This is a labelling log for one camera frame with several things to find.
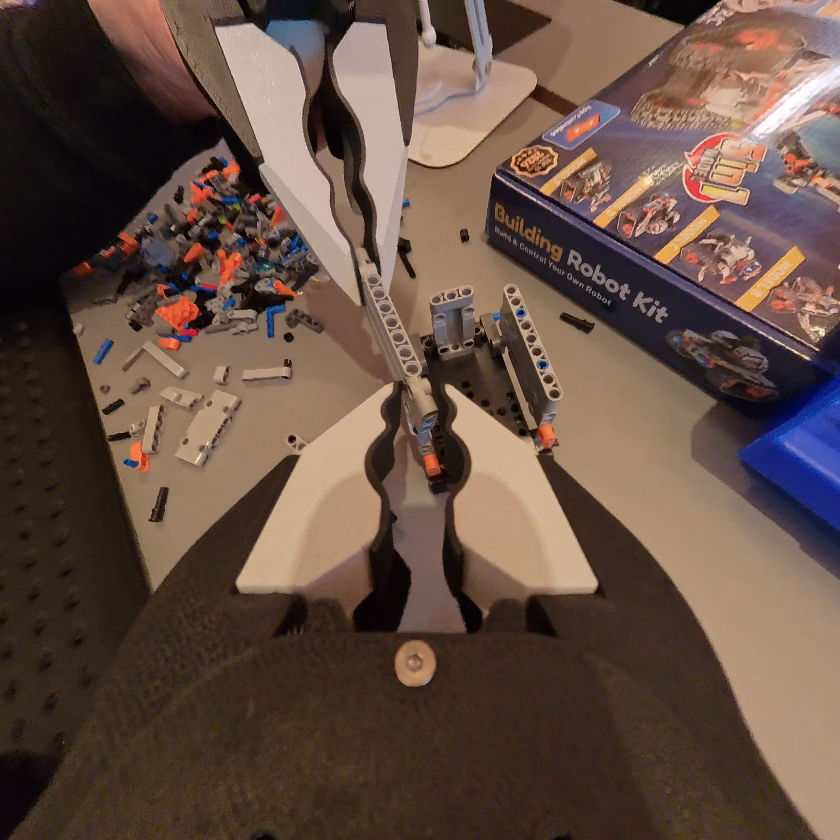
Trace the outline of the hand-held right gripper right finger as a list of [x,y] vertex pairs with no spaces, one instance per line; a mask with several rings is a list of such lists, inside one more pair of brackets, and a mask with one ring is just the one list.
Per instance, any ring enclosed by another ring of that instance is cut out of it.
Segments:
[[498,420],[445,386],[445,453],[458,473],[445,505],[445,580],[467,632],[498,602],[593,595],[599,581],[546,467]]

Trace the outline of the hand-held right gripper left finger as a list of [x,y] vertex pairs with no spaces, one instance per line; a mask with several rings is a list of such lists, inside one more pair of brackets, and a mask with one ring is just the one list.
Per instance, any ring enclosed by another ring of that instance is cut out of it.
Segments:
[[383,386],[287,459],[289,477],[236,580],[240,594],[333,600],[359,631],[399,627],[411,571],[394,546],[385,478],[401,391]]

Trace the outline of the pile of small building parts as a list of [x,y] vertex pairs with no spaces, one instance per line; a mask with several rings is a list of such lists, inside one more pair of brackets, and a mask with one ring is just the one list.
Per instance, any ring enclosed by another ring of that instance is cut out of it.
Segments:
[[78,267],[79,393],[141,534],[194,529],[322,430],[318,268],[224,157]]

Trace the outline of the grey perforated beam assembly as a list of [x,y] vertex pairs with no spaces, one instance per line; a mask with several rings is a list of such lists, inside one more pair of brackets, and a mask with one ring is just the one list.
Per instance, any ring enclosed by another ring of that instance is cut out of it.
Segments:
[[438,406],[431,382],[375,263],[363,247],[357,248],[354,255],[360,275],[360,296],[374,338],[393,381],[401,384],[403,414],[429,485],[441,492],[445,480],[434,443]]

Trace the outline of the person's left forearm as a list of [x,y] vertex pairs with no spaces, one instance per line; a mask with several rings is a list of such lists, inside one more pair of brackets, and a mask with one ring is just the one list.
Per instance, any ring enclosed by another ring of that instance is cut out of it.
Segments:
[[2,295],[110,244],[220,135],[153,105],[88,2],[2,2]]

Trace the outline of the black table hatch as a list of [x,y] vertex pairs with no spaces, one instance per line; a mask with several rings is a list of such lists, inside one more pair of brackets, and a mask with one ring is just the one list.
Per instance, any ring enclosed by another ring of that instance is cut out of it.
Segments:
[[[439,44],[472,50],[463,1],[429,1],[428,8]],[[485,9],[494,57],[538,32],[552,20],[549,15],[510,1],[485,1]]]

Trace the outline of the black dotted cloth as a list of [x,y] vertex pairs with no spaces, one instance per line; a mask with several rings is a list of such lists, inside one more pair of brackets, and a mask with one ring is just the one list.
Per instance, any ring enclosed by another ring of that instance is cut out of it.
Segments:
[[1,322],[2,838],[50,782],[148,600],[77,337],[56,291]]

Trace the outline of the person's left hand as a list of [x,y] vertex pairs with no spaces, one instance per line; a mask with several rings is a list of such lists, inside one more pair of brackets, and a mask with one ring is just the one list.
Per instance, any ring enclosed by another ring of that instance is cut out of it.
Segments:
[[174,123],[215,119],[217,111],[187,69],[159,1],[89,1],[105,36],[142,92]]

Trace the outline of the grey black robot model base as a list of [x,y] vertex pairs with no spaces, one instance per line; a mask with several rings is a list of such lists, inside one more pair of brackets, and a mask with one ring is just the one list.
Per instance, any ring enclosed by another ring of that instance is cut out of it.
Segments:
[[431,332],[421,346],[432,383],[454,387],[549,453],[558,442],[553,424],[563,390],[519,286],[504,285],[495,311],[478,313],[472,286],[435,292],[429,310]]

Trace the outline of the robot kit box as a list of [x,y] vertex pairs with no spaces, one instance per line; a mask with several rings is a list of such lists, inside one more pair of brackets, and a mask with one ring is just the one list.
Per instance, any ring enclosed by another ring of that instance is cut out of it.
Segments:
[[489,242],[750,415],[838,373],[838,2],[719,2],[498,166]]

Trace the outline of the plain blue bin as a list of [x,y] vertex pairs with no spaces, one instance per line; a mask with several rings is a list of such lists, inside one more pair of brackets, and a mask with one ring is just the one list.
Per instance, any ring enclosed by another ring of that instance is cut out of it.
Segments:
[[839,377],[738,452],[742,464],[839,530]]

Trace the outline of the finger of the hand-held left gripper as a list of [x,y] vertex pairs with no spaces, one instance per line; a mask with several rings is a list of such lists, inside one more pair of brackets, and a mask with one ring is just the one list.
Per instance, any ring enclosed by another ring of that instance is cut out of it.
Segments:
[[391,288],[397,261],[407,147],[383,23],[355,22],[329,54],[344,146],[344,181],[364,226],[362,247]]
[[259,146],[264,183],[329,277],[360,306],[354,252],[309,142],[311,97],[299,57],[251,23],[218,26],[216,37]]

